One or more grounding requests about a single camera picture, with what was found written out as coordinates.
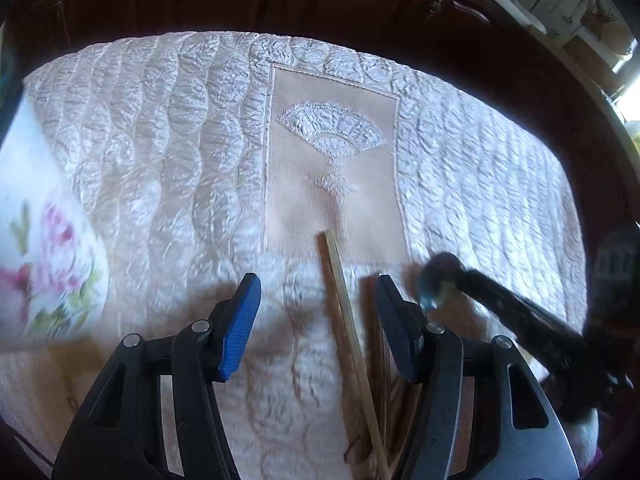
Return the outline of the wooden chopstick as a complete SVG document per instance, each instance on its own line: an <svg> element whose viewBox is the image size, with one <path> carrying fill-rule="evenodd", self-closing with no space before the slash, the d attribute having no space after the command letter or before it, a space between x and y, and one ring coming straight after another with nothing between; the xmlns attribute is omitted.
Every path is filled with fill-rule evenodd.
<svg viewBox="0 0 640 480"><path fill-rule="evenodd" d="M370 363L373 377L373 401L378 418L378 429L385 451L387 463L393 461L393 423L390 417L390 399L392 398L392 355L386 341L378 307L375 300L375 286L378 274L369 278L370 314Z"/></svg>
<svg viewBox="0 0 640 480"><path fill-rule="evenodd" d="M360 392L363 416L367 423L373 452L375 454L376 462L378 463L378 476L381 479L390 480L392 475L390 474L390 468L388 468L382 434L380 427L378 426L378 418L375 414L366 362L364 362L364 357L360 348L354 312L352 312L352 303L350 302L348 289L346 287L340 252L338 251L337 242L331 229L325 230L322 233L322 236L326 242L326 249L329 254L338 304L340 305L341 315L345 325L349 353L352 357L352 365L354 366L357 385Z"/></svg>

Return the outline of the metal spoon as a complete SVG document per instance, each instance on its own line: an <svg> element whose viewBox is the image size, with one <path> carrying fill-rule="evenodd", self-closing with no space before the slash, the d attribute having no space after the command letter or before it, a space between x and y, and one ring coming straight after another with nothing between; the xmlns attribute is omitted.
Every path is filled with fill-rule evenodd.
<svg viewBox="0 0 640 480"><path fill-rule="evenodd" d="M435 310L460 292L457 278L463 271L462 262L451 252L439 252L428 260L416 280L421 309Z"/></svg>

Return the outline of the white teal utensil holder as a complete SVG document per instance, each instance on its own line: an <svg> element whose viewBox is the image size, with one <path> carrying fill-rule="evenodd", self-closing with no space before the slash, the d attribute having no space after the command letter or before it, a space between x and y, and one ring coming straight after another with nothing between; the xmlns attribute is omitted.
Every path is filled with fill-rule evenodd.
<svg viewBox="0 0 640 480"><path fill-rule="evenodd" d="M1 349L88 335L108 289L104 244L16 90L1 111Z"/></svg>

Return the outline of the cream quilted tablecloth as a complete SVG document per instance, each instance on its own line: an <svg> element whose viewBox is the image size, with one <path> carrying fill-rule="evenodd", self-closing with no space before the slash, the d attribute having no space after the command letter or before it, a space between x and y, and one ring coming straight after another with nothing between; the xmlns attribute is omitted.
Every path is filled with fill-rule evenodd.
<svg viewBox="0 0 640 480"><path fill-rule="evenodd" d="M560 162L435 76L318 40L180 32L62 56L25 93L108 262L88 335L1 359L3 414L48 454L123 336L177 333L253 272L262 304L239 370L216 389L240 475L370 474L326 288L328 229L366 350L367 280L387 273L412 295L438 252L585 322L586 257Z"/></svg>

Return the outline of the wooden cutting board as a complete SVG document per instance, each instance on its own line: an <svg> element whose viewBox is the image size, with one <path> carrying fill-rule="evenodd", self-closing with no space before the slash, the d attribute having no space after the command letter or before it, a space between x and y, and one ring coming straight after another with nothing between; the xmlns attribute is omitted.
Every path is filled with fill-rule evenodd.
<svg viewBox="0 0 640 480"><path fill-rule="evenodd" d="M562 50L609 96L620 90L620 78L582 37L574 36Z"/></svg>

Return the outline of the wicker utensil basket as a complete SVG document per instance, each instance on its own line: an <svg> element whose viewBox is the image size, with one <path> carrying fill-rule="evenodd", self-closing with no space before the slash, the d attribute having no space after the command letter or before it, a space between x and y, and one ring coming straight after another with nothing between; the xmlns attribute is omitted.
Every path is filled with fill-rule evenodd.
<svg viewBox="0 0 640 480"><path fill-rule="evenodd" d="M602 0L586 0L586 8L580 18L580 24L588 29L593 36L600 39L604 26L616 21L615 13L607 8Z"/></svg>

